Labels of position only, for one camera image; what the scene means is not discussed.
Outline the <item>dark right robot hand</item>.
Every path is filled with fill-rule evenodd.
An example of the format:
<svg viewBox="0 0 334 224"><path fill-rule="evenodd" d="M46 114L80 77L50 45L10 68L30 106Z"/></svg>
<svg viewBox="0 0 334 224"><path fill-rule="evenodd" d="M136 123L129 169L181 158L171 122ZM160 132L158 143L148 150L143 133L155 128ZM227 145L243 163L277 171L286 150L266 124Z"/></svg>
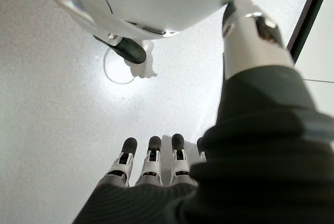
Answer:
<svg viewBox="0 0 334 224"><path fill-rule="evenodd" d="M129 186L137 142L128 138L75 223L333 223L333 118L319 112L277 25L250 0L222 20L223 87L216 124L189 166L172 136L171 181L149 140Z"/></svg>

